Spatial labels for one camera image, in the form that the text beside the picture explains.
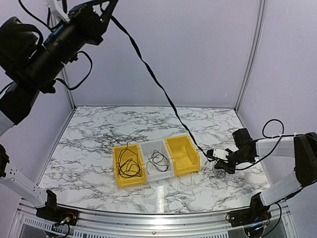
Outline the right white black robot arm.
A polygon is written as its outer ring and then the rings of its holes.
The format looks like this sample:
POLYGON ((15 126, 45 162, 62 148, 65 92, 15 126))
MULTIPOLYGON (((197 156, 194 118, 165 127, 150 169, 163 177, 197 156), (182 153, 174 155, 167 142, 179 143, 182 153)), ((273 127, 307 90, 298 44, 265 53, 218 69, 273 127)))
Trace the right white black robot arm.
POLYGON ((277 135, 263 139, 253 139, 247 129, 234 132, 238 149, 211 149, 208 155, 216 160, 216 168, 234 174, 242 164, 261 163, 266 159, 292 159, 293 170, 280 181, 251 198, 245 217, 256 222, 270 205, 293 197, 303 188, 317 181, 317 134, 277 135))

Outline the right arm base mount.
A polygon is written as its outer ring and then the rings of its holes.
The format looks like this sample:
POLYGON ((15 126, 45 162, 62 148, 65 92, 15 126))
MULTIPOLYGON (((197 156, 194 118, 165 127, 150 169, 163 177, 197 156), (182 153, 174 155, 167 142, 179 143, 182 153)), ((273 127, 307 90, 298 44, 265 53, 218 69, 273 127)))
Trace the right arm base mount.
POLYGON ((272 217, 269 211, 270 206, 263 204, 260 194, 259 192, 251 197, 248 208, 228 212, 226 221, 232 227, 238 227, 269 220, 272 217))

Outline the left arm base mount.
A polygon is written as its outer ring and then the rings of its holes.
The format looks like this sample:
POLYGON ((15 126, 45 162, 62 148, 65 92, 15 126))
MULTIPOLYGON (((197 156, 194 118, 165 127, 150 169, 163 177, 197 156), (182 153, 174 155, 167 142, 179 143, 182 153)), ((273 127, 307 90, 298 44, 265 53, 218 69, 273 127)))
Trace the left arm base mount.
POLYGON ((36 207, 36 210, 37 217, 55 222, 55 226, 75 226, 79 216, 78 210, 58 206, 56 194, 49 189, 46 190, 44 205, 36 207))

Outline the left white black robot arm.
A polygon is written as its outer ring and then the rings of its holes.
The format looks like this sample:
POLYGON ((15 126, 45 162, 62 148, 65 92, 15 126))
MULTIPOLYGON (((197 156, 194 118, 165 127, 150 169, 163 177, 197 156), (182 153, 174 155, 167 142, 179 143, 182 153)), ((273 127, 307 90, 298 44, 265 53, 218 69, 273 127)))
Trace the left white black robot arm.
POLYGON ((109 0, 100 13, 90 0, 70 11, 55 0, 48 1, 49 12, 59 22, 44 38, 32 24, 11 17, 0 28, 0 65, 11 83, 1 91, 0 131, 6 133, 30 113, 40 93, 55 93, 54 84, 64 66, 76 61, 86 44, 99 45, 108 28, 117 1, 109 0))

